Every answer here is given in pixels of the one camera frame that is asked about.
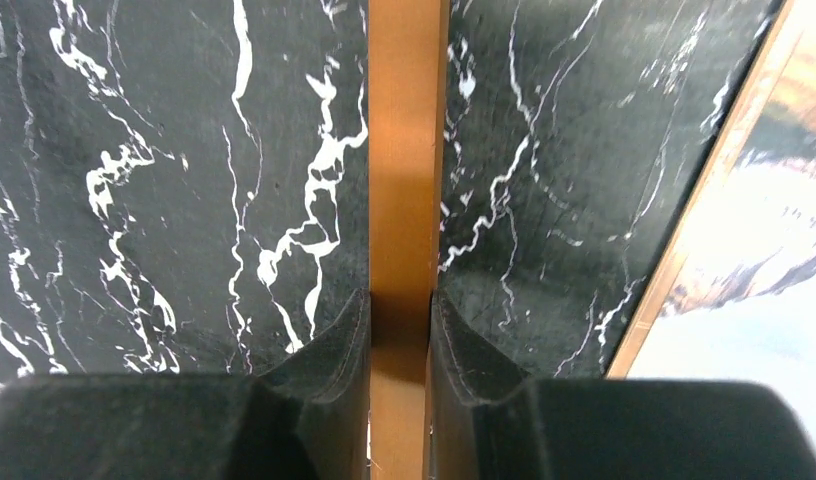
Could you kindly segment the mountain landscape photo print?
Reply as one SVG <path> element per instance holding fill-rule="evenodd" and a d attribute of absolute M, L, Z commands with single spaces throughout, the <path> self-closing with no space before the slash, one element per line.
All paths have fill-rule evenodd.
<path fill-rule="evenodd" d="M 816 451 L 816 6 L 627 378 L 775 390 Z"/>

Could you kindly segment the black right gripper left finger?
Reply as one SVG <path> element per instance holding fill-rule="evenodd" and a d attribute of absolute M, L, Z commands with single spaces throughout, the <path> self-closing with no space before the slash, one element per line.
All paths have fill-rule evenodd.
<path fill-rule="evenodd" d="M 262 375 L 27 376 L 0 392 L 0 479 L 360 479 L 370 296 Z"/>

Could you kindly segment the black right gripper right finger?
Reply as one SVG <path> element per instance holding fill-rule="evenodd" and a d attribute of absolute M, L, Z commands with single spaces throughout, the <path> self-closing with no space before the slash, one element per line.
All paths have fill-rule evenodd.
<path fill-rule="evenodd" d="M 531 375 L 430 304 L 438 479 L 816 479 L 797 418 L 752 383 Z"/>

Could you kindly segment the orange wooden picture frame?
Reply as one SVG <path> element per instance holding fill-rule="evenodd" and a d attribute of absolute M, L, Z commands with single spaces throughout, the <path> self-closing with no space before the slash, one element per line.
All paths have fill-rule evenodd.
<path fill-rule="evenodd" d="M 374 1 L 369 26 L 371 474 L 427 475 L 449 5 Z"/>

